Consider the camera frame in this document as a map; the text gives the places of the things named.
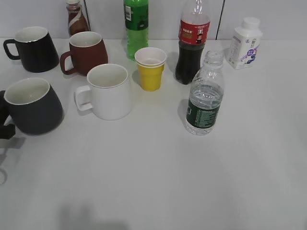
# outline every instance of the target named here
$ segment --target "mug rim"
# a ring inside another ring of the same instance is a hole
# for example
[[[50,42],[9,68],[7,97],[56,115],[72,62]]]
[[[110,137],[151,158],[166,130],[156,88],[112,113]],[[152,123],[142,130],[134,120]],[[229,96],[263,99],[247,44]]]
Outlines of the mug rim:
[[[95,43],[93,45],[90,45],[90,46],[76,46],[76,45],[74,45],[71,42],[71,39],[74,38],[74,37],[80,36],[82,34],[96,34],[96,35],[100,36],[100,40],[99,40],[99,42],[97,42],[97,43]],[[78,47],[78,48],[88,48],[88,47],[92,47],[92,46],[95,46],[95,45],[99,44],[101,41],[102,41],[102,36],[99,33],[96,33],[96,32],[93,32],[93,31],[83,31],[83,32],[79,32],[79,33],[76,33],[73,36],[71,36],[70,39],[69,39],[69,44],[74,46],[74,47]]]
[[[43,80],[44,82],[46,82],[48,84],[48,89],[46,90],[46,92],[39,98],[35,99],[34,101],[31,101],[31,102],[27,102],[27,103],[12,103],[10,102],[6,96],[7,96],[7,92],[9,91],[9,89],[11,89],[13,86],[16,86],[17,84],[20,84],[21,82],[23,81],[30,81],[30,80]],[[12,85],[10,85],[4,92],[4,100],[9,103],[9,104],[12,104],[12,105],[26,105],[26,104],[31,104],[31,103],[34,103],[34,102],[37,102],[39,101],[40,99],[42,99],[43,97],[45,97],[47,95],[47,93],[50,91],[50,84],[47,80],[43,79],[43,78],[26,78],[26,79],[23,79],[23,80],[19,80],[15,83],[13,83]]]
[[[100,67],[102,67],[102,66],[106,66],[106,65],[109,65],[109,66],[110,66],[110,65],[111,65],[111,66],[117,66],[117,67],[120,67],[120,68],[124,69],[125,72],[126,72],[126,77],[125,77],[125,79],[124,79],[121,83],[119,83],[119,84],[117,84],[117,85],[110,86],[110,87],[102,87],[102,86],[97,86],[97,85],[92,84],[92,83],[90,82],[90,80],[89,80],[89,76],[91,75],[91,73],[92,73],[95,69],[98,69],[98,68],[100,68]],[[125,82],[127,81],[128,78],[129,78],[128,70],[127,70],[125,67],[121,66],[121,65],[113,64],[113,63],[106,63],[106,64],[102,64],[102,65],[95,66],[94,68],[92,68],[92,69],[88,72],[88,74],[87,74],[87,76],[86,76],[87,82],[88,82],[90,85],[92,85],[92,86],[95,87],[95,88],[100,88],[100,89],[112,89],[112,88],[118,87],[118,86],[122,85],[123,83],[125,83]]]
[[[26,30],[26,29],[29,29],[29,28],[39,28],[39,29],[43,29],[43,30],[45,31],[45,34],[44,34],[44,36],[42,36],[42,37],[40,37],[40,38],[37,38],[37,39],[35,39],[35,40],[31,40],[31,41],[26,41],[26,42],[20,41],[20,40],[18,40],[18,39],[16,38],[16,36],[17,36],[18,33],[21,33],[23,30]],[[38,41],[38,40],[40,40],[40,39],[46,37],[46,35],[47,35],[48,33],[49,33],[49,32],[48,32],[48,30],[47,30],[45,27],[42,27],[42,26],[28,26],[28,27],[25,27],[25,28],[22,28],[22,29],[18,30],[18,31],[15,33],[14,40],[17,41],[17,42],[20,42],[20,43],[36,42],[36,41]]]

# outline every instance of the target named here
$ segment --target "table surface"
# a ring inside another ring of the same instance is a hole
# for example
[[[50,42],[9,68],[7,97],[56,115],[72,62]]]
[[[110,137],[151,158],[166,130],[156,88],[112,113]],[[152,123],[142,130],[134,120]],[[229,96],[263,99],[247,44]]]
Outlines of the table surface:
[[[68,51],[67,39],[54,42],[59,54]],[[0,140],[1,230],[307,229],[306,42],[263,41],[248,69],[225,62],[224,99],[205,137],[183,125],[190,86],[173,77],[177,41],[150,41],[168,54],[155,92],[139,86],[125,41],[105,43],[135,98],[118,121],[77,111],[73,91],[85,77],[59,66],[30,73],[0,53],[1,90],[42,77],[65,110],[51,133]],[[203,53],[228,46],[208,41]]]

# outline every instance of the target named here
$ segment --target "green bottle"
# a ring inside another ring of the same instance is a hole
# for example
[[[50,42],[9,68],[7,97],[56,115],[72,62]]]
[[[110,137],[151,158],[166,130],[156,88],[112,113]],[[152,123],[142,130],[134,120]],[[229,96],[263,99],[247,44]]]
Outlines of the green bottle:
[[[128,34],[128,57],[148,47],[148,0],[124,0],[125,24]]]

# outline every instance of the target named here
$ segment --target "dark soda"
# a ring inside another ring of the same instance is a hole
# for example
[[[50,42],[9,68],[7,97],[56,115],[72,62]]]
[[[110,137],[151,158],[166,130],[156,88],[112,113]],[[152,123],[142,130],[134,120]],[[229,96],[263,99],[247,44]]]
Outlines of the dark soda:
[[[190,45],[179,41],[179,59],[176,66],[176,79],[182,84],[192,82],[201,68],[201,54],[205,44]]]

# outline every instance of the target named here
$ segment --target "cup rim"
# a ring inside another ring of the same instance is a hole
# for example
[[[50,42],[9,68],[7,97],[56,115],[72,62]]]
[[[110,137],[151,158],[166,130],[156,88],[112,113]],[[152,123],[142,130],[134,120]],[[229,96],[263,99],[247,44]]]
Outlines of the cup rim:
[[[139,49],[138,51],[136,51],[136,53],[134,54],[134,59],[135,59],[138,63],[140,63],[141,65],[143,65],[143,66],[158,66],[158,65],[160,65],[160,64],[146,64],[146,63],[143,63],[143,62],[139,61],[139,60],[136,58],[137,54],[140,53],[140,52],[142,52],[142,51],[145,50],[145,49],[155,49],[155,50],[161,51],[161,52],[165,55],[165,58],[164,58],[163,61],[161,61],[161,62],[162,62],[162,63],[165,63],[165,62],[166,62],[167,54],[166,54],[166,52],[165,52],[164,50],[162,50],[162,49],[160,49],[160,48],[156,48],[156,47],[144,47],[144,48]]]
[[[107,66],[107,65],[109,65],[109,66],[110,66],[110,65],[112,65],[112,66],[117,66],[117,67],[120,67],[120,68],[124,69],[125,72],[126,72],[126,77],[125,77],[125,79],[124,79],[121,83],[119,83],[119,84],[117,84],[117,85],[110,86],[110,87],[102,87],[102,86],[97,86],[97,85],[95,85],[95,84],[92,84],[92,83],[90,82],[90,80],[89,80],[89,76],[91,75],[91,73],[92,73],[95,69],[98,69],[98,68],[101,68],[102,66]],[[128,80],[128,78],[129,78],[128,70],[127,70],[125,67],[121,66],[121,65],[113,64],[113,63],[106,63],[106,64],[101,64],[101,65],[95,66],[94,68],[92,68],[92,69],[88,72],[88,74],[87,74],[87,76],[86,76],[87,82],[88,82],[90,85],[92,85],[92,86],[95,87],[95,88],[100,88],[100,89],[112,89],[112,88],[118,87],[118,86],[122,85],[123,83],[125,83],[125,82]]]
[[[90,45],[90,46],[76,46],[76,45],[74,45],[71,42],[71,39],[73,39],[74,37],[80,36],[82,34],[96,34],[96,35],[100,36],[100,40],[99,40],[99,42],[97,42],[97,43],[95,43],[93,45]],[[79,33],[76,33],[73,36],[71,36],[70,39],[69,39],[69,44],[74,46],[74,47],[78,47],[78,48],[88,48],[88,47],[92,47],[92,46],[95,46],[95,45],[99,44],[101,41],[102,41],[102,36],[99,33],[96,33],[96,32],[93,32],[93,31],[83,31],[83,32],[79,32]]]
[[[140,62],[137,62],[138,66],[142,66],[144,68],[148,68],[148,69],[154,69],[154,68],[158,68],[158,67],[161,67],[163,65],[165,65],[165,62],[163,62],[162,64],[159,64],[157,66],[145,66],[145,65],[142,65]]]
[[[27,30],[27,29],[29,29],[29,28],[39,28],[39,29],[43,29],[43,30],[45,31],[45,33],[44,33],[44,35],[41,36],[40,38],[37,38],[37,39],[35,39],[35,40],[31,40],[31,41],[26,41],[26,42],[25,42],[25,41],[20,41],[20,40],[18,40],[18,39],[16,38],[16,36],[17,36],[18,33],[21,33],[21,32],[23,32],[23,30]],[[22,29],[18,30],[18,31],[15,33],[14,40],[17,41],[17,42],[20,42],[20,43],[36,42],[36,41],[38,41],[38,40],[40,40],[40,39],[46,37],[47,34],[48,34],[48,30],[47,30],[45,27],[42,27],[42,26],[28,26],[28,27],[25,27],[25,28],[22,28]]]
[[[45,81],[45,82],[48,84],[48,90],[46,90],[46,92],[45,92],[41,97],[37,98],[37,99],[34,100],[34,101],[27,102],[27,103],[12,103],[12,102],[10,102],[10,101],[7,99],[7,93],[8,93],[8,91],[9,91],[13,86],[15,86],[15,85],[17,85],[17,84],[20,84],[20,83],[23,82],[23,81],[31,81],[31,80],[41,80],[41,81]],[[49,91],[50,91],[50,84],[49,84],[49,82],[48,82],[47,80],[45,80],[45,79],[43,79],[43,78],[26,78],[26,79],[23,79],[23,80],[19,80],[19,81],[13,83],[12,85],[10,85],[10,86],[5,90],[4,96],[3,96],[3,97],[4,97],[5,101],[6,101],[7,103],[9,103],[9,104],[13,104],[13,105],[26,105],[26,104],[31,104],[31,103],[34,103],[34,102],[39,101],[40,99],[42,99],[43,97],[45,97],[46,94],[47,94]]]

